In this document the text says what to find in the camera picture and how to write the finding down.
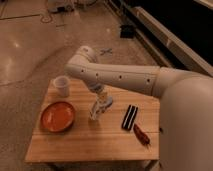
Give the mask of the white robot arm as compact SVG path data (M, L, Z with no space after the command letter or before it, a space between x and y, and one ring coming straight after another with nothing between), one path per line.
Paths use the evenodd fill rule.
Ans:
M75 52L65 70L92 90L104 84L159 100L162 171L213 171L213 77L159 66L100 64L88 46Z

